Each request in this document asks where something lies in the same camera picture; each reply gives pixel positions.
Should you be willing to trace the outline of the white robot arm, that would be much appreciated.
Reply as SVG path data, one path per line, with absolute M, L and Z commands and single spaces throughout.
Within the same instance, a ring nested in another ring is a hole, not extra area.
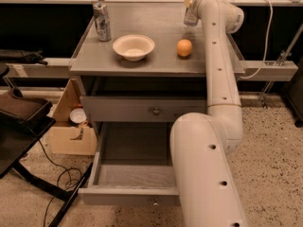
M 242 108 L 227 35 L 243 23 L 242 9 L 223 0 L 192 0 L 205 37 L 207 113 L 173 124 L 170 152 L 186 227 L 247 227 L 226 154 L 243 136 Z

